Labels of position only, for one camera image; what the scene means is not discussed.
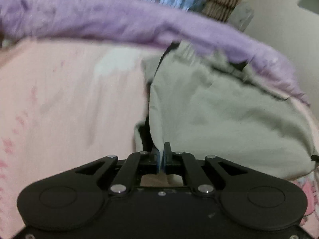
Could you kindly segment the covered standing fan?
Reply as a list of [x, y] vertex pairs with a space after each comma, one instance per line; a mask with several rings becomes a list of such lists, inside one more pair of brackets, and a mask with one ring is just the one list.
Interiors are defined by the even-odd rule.
[[247, 3], [238, 4], [228, 18], [228, 24], [244, 32], [254, 17], [254, 9]]

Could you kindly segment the grey and black jacket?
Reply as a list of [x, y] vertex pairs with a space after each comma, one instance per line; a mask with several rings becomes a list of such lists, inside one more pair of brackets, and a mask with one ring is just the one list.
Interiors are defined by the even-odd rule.
[[199, 56], [181, 42], [142, 66], [149, 99], [137, 145], [163, 154], [169, 143], [175, 152], [215, 155], [286, 180], [315, 170], [318, 122], [249, 65], [238, 69], [221, 51]]

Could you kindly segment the purple duvet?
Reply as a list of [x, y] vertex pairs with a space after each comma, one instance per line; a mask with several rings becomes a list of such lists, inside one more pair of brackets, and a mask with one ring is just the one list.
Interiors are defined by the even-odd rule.
[[141, 0], [1, 0], [1, 32], [26, 37], [114, 40], [162, 48], [190, 42], [202, 55], [223, 50], [247, 62], [269, 85], [308, 103], [294, 65], [279, 51], [196, 13]]

